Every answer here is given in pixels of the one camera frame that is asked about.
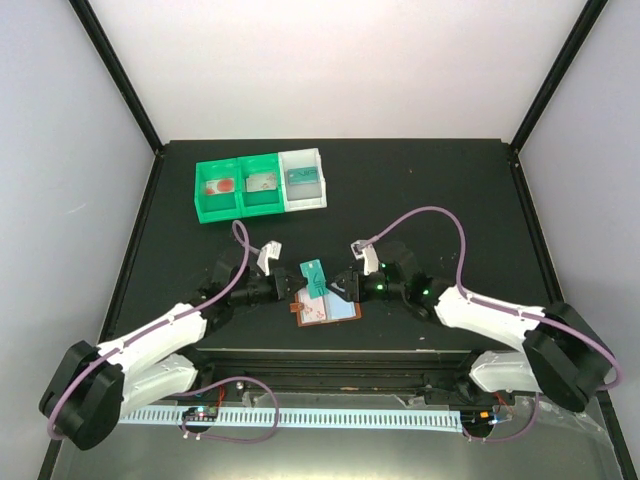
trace black tabletop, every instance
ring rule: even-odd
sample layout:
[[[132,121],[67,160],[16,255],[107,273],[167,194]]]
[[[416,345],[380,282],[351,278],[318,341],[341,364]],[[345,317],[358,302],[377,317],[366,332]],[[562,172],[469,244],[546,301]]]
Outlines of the black tabletop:
[[[349,244],[380,232],[416,207],[439,205],[464,225],[464,284],[478,293],[546,305],[547,294],[509,166],[499,140],[173,141],[136,253],[115,336],[188,298],[217,256],[235,244],[231,222],[201,225],[193,202],[196,162],[317,147],[327,182],[326,209],[244,219],[251,243],[283,244],[279,265],[298,271],[318,258],[327,278],[353,257]],[[437,213],[419,214],[387,237],[415,252],[430,274],[453,279],[459,240]],[[423,325],[402,308],[362,305],[360,320],[298,327],[288,302],[241,312],[203,349],[471,350],[496,348],[476,334]]]

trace blue object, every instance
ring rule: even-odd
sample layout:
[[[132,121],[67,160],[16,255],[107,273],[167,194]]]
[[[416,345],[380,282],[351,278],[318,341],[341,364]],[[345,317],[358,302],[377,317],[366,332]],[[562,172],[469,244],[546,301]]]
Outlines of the blue object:
[[[291,168],[287,170],[287,180],[290,185],[318,183],[318,169],[316,167]]]
[[[322,297],[329,293],[327,280],[324,278],[324,271],[320,260],[310,260],[300,264],[300,271],[307,279],[307,290],[310,298]]]

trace black frame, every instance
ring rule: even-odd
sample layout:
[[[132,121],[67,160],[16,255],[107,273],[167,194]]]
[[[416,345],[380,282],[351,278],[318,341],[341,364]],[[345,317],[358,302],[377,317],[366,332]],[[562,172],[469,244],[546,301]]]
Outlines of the black frame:
[[[105,323],[100,334],[100,340],[103,341],[109,337],[110,325],[114,323],[114,320],[118,317],[120,312],[122,298],[127,288],[133,261],[138,250],[147,214],[151,206],[151,200],[159,178],[163,162],[164,145],[156,133],[156,130],[153,127],[153,124],[151,123],[151,120],[149,119],[149,116],[147,115],[144,106],[142,105],[142,102],[131,84],[122,64],[118,60],[118,57],[111,46],[106,33],[102,29],[90,2],[88,0],[69,0],[69,3],[75,10],[114,83],[121,92],[127,106],[138,123],[138,126],[147,139],[151,150],[156,156],[147,187],[142,198],[142,203],[136,218],[131,239],[127,247],[122,268],[118,276],[114,294],[107,311]],[[551,262],[549,250],[542,233],[540,222],[535,211],[531,193],[518,155],[606,4],[607,0],[587,0],[582,12],[569,33],[569,36],[562,46],[562,49],[541,85],[533,103],[529,107],[522,123],[520,124],[513,140],[509,144],[510,154],[508,161],[513,181],[518,192],[522,211],[524,213],[529,234],[540,265],[540,270],[544,277],[549,300],[552,302],[563,300],[562,291],[553,268],[553,263]],[[602,392],[598,394],[598,400],[609,430],[611,441],[615,447],[616,457],[620,464],[623,476],[625,479],[636,479],[638,477],[635,473],[622,431],[620,430],[615,411],[611,404],[611,399],[606,392]],[[57,441],[50,442],[39,478],[51,478],[55,461],[60,450],[60,444],[61,442]]]

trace white perforated rail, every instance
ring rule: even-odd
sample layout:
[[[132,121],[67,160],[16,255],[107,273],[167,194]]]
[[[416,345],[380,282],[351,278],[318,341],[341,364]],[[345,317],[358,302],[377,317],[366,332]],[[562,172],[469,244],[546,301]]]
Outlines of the white perforated rail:
[[[149,405],[120,419],[122,424],[179,425],[189,407]],[[221,427],[270,427],[275,409],[222,407],[215,421],[187,425]],[[460,413],[441,410],[356,410],[281,408],[278,426],[283,428],[359,428],[375,430],[462,431]]]

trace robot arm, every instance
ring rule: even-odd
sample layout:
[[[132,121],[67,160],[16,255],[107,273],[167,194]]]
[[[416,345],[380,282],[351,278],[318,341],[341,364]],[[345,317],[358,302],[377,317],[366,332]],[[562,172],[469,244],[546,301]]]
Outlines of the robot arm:
[[[271,250],[273,243],[267,244]],[[303,277],[290,275],[282,268],[269,268],[269,258],[277,258],[277,254],[279,247],[275,255],[261,256],[261,273],[245,269],[231,291],[202,311],[194,306],[219,294],[236,275],[238,267],[232,257],[223,256],[218,261],[212,278],[192,299],[176,304],[138,330],[95,347],[84,341],[73,345],[42,396],[40,411],[50,417],[82,372],[102,360],[72,389],[54,422],[58,432],[87,450],[104,440],[121,416],[188,391],[203,372],[183,352],[184,347],[224,326],[236,307],[277,302],[306,285]]]
[[[422,272],[399,242],[382,245],[377,252],[370,244],[362,245],[354,242],[352,251],[364,261],[363,268],[341,273],[330,290],[347,301],[399,302],[420,321],[469,330],[512,349],[484,352],[469,366],[468,379],[482,391],[540,392],[561,407],[581,412],[604,385],[609,361],[582,340],[546,324],[559,322],[603,346],[570,305],[543,308],[466,290],[463,295],[452,282]]]

